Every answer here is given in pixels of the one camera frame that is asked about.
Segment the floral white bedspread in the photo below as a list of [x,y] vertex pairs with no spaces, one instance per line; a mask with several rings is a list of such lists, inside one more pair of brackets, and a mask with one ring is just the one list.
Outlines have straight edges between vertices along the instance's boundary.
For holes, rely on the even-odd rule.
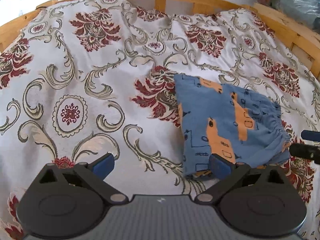
[[[216,178],[186,176],[175,74],[260,93],[281,106],[290,144],[319,131],[319,82],[260,17],[146,10],[128,0],[43,9],[1,53],[1,239],[22,239],[16,210],[44,167],[68,171],[110,153],[106,182],[134,194],[195,197]],[[280,164],[319,239],[319,166]]]

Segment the blue pants with orange cars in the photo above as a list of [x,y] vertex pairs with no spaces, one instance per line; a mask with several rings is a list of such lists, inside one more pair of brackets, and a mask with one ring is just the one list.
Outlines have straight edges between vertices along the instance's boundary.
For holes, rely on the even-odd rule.
[[214,154],[252,168],[289,159],[290,137],[281,123],[279,103],[201,77],[175,74],[174,81],[186,176],[215,172],[209,163]]

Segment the plastic bagged bedding bundle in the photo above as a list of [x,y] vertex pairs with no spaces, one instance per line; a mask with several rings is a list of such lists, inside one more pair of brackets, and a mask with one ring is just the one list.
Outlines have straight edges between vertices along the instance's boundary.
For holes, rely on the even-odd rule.
[[319,33],[319,0],[272,0],[271,7]]

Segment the wooden bed frame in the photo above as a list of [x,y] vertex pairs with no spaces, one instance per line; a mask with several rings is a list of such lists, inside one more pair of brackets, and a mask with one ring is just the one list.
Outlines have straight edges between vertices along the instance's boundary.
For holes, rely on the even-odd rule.
[[[73,0],[50,0],[1,26],[1,51],[4,51],[18,36],[20,30],[32,21],[42,9],[60,2]],[[165,12],[167,0],[154,0],[155,9]],[[319,34],[311,31],[277,10],[262,4],[237,5],[224,0],[173,0],[193,4],[193,14],[213,14],[219,10],[245,8],[255,12],[268,27],[274,30],[276,37],[287,46],[299,60],[310,67],[310,72],[319,77]]]

